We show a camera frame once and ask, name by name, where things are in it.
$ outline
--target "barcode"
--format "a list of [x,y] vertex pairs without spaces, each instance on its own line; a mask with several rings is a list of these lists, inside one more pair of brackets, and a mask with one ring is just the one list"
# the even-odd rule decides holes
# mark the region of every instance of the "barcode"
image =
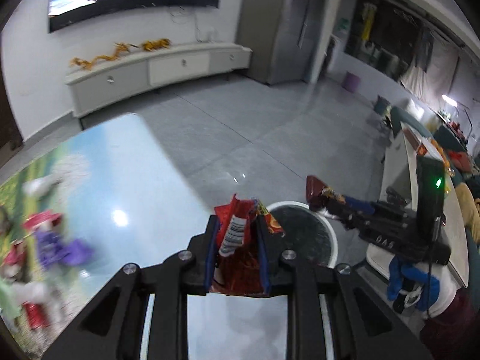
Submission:
[[246,219],[232,216],[229,228],[226,230],[222,245],[218,251],[220,256],[231,256],[235,252],[235,249],[243,245],[243,235],[245,233],[246,224]]

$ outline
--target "doorway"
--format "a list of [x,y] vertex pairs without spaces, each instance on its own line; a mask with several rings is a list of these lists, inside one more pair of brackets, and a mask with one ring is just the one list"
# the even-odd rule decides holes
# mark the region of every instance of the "doorway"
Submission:
[[0,63],[0,167],[3,167],[22,146],[23,138],[20,130],[18,130],[14,114],[8,102],[7,91],[3,81],[2,64]]

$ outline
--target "cabinet drawer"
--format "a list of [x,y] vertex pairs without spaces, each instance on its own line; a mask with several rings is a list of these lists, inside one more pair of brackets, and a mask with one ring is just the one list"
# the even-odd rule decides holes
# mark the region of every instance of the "cabinet drawer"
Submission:
[[247,68],[249,64],[249,52],[213,52],[210,55],[209,71],[211,74],[223,73],[234,69]]
[[208,73],[210,54],[156,58],[149,61],[150,85],[153,87],[176,83]]
[[148,91],[147,77],[147,62],[141,62],[118,67],[75,84],[75,115],[85,115],[117,100]]

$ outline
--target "power cord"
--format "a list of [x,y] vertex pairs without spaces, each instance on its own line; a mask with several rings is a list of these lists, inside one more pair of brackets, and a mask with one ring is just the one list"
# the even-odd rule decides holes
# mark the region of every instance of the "power cord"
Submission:
[[453,324],[444,323],[444,322],[439,321],[438,319],[433,319],[432,316],[430,315],[430,283],[431,283],[431,271],[432,271],[432,268],[433,268],[432,251],[433,251],[433,247],[430,246],[429,257],[428,257],[427,288],[426,288],[426,291],[427,291],[427,321],[428,320],[433,321],[437,325],[444,326],[444,327],[452,327],[452,326],[455,326],[454,323]]
[[202,42],[200,39],[200,29],[198,28],[198,16],[197,16],[197,10],[193,8],[193,20],[195,22],[195,39],[197,42]]
[[200,38],[200,29],[198,27],[198,16],[195,7],[191,9],[185,9],[184,7],[169,7],[170,19],[179,25],[185,25],[190,21],[190,17],[193,16],[193,23],[195,25],[195,40],[199,43],[207,42]]
[[194,13],[193,10],[189,12],[189,10],[185,9],[184,7],[169,7],[170,19],[175,24],[184,25],[190,21],[191,15]]

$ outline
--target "stainless steel refrigerator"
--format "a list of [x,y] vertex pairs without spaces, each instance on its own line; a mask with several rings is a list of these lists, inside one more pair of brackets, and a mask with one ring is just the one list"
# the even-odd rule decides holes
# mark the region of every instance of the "stainless steel refrigerator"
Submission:
[[237,43],[253,50],[246,75],[261,83],[305,80],[325,0],[243,0]]

